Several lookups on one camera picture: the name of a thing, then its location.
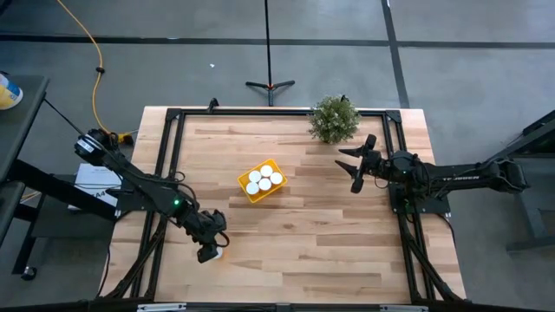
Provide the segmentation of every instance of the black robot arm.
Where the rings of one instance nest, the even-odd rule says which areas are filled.
[[[134,188],[131,192],[108,190],[108,193],[138,197],[143,211],[156,211],[176,226],[184,227],[186,234],[201,245],[197,252],[199,262],[212,259],[218,255],[217,247],[229,244],[222,212],[199,211],[196,198],[178,189],[179,182],[139,170],[120,152],[115,133],[90,130],[75,143],[75,153],[93,166],[105,166]],[[218,234],[225,238],[224,245],[216,242]]]
[[[356,149],[339,152],[362,157],[360,166],[341,161],[336,163],[354,180],[351,191],[358,193],[369,174],[389,182],[404,184],[416,197],[442,197],[448,192],[488,187],[498,192],[517,193],[528,187],[520,165],[510,159],[493,159],[484,163],[457,166],[435,166],[422,163],[417,154],[399,151],[391,159],[382,159],[374,150],[375,136],[370,134],[366,143]]]

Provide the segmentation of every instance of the yellow cup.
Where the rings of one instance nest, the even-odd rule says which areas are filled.
[[[0,110],[12,108],[23,98],[23,91],[8,78],[0,74]]]

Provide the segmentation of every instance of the yellow cable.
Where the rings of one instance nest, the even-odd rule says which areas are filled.
[[[83,26],[83,24],[81,22],[79,22],[77,17],[75,17],[75,15],[73,15],[73,13],[71,13],[71,11],[68,9],[68,7],[63,4],[62,0],[57,0],[57,1],[63,7],[63,9],[71,16],[71,18],[73,18],[73,20],[77,23],[77,25],[79,25],[79,27],[81,27],[81,29],[85,32],[85,34],[87,34],[90,41],[94,44],[94,46],[96,48],[96,52],[98,52],[98,60],[99,60],[98,67],[99,68],[104,68],[103,67],[104,61],[102,60],[101,48],[96,43],[95,39],[90,35],[87,28],[85,26]],[[101,122],[100,118],[98,117],[98,113],[96,112],[96,90],[98,90],[98,85],[101,83],[101,77],[102,77],[102,73],[98,73],[98,75],[96,76],[95,86],[93,87],[93,113],[95,114],[95,119],[96,119],[96,122],[98,123],[98,126],[100,128],[102,128],[102,130],[106,131],[107,133],[110,133],[110,131],[104,125],[102,125],[102,122]],[[122,140],[122,138],[124,136],[130,135],[130,134],[131,133],[122,133],[122,134],[118,135],[118,138],[120,140]]]

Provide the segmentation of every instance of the black table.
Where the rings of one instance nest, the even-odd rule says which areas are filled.
[[[12,270],[12,274],[22,274],[35,243],[32,232],[40,212],[40,205],[33,208],[19,202],[25,186],[111,222],[115,222],[116,217],[112,205],[17,158],[44,100],[49,79],[23,75],[10,75],[9,79],[22,89],[23,99],[15,107],[0,111],[0,245],[12,218],[30,222]]]

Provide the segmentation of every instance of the wooden tabletop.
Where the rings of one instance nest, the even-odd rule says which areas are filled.
[[[132,160],[144,172],[154,171],[166,109],[145,108]],[[424,113],[401,112],[408,150],[434,162]],[[339,159],[358,165],[359,160],[337,148],[360,146],[369,133],[377,136],[375,148],[385,157],[382,122],[363,117],[353,140],[331,146],[310,137],[307,120],[186,117],[178,170],[196,191],[201,209],[225,214],[231,244],[222,258],[200,264],[199,246],[185,230],[168,225],[157,301],[409,302],[399,227],[387,191],[367,177],[362,191],[351,193],[349,176],[334,163]],[[172,146],[170,140],[165,172]],[[237,177],[269,158],[276,160],[289,182],[253,205]],[[386,185],[379,179],[376,183]],[[104,293],[137,257],[144,217],[133,212],[115,226]],[[430,261],[464,297],[449,228],[435,215],[422,216],[422,224]],[[424,294],[419,265],[416,270]]]

